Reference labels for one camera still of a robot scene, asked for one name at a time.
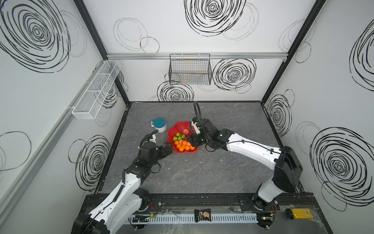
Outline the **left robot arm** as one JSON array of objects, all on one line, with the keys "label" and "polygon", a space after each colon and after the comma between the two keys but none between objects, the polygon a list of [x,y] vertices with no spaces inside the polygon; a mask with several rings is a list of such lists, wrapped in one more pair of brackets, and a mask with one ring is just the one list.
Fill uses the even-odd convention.
[{"label": "left robot arm", "polygon": [[173,153],[173,144],[157,146],[148,141],[140,146],[138,156],[122,174],[121,182],[98,206],[75,219],[72,234],[115,234],[138,210],[146,210],[149,192],[141,188],[152,167]]}]

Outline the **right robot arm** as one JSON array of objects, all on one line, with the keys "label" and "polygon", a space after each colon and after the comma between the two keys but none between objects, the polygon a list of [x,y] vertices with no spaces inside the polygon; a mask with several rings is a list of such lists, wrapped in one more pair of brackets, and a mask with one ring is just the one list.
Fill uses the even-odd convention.
[{"label": "right robot arm", "polygon": [[218,130],[211,122],[190,122],[189,142],[194,147],[202,145],[214,150],[223,149],[255,160],[274,174],[257,189],[252,204],[257,210],[265,210],[275,203],[281,193],[296,193],[303,167],[291,147],[271,147],[247,139],[229,129]]}]

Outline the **red flower-shaped fruit bowl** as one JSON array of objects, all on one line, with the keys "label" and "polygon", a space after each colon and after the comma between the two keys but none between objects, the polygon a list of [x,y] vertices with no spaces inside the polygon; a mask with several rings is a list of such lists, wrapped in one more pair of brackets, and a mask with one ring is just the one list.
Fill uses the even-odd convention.
[{"label": "red flower-shaped fruit bowl", "polygon": [[184,150],[184,152],[180,152],[178,150],[178,148],[176,147],[176,145],[174,144],[175,141],[173,141],[173,137],[176,137],[177,133],[180,133],[181,136],[184,135],[184,133],[183,133],[184,129],[188,129],[190,131],[190,133],[188,135],[186,135],[186,138],[182,139],[182,140],[187,141],[188,136],[191,135],[190,123],[189,122],[180,121],[180,122],[176,123],[173,127],[171,127],[168,130],[168,140],[167,140],[167,142],[173,144],[173,149],[178,154],[182,154],[182,153],[194,153],[194,152],[196,152],[198,150],[198,147],[196,147],[194,150],[189,150],[189,151]]}]

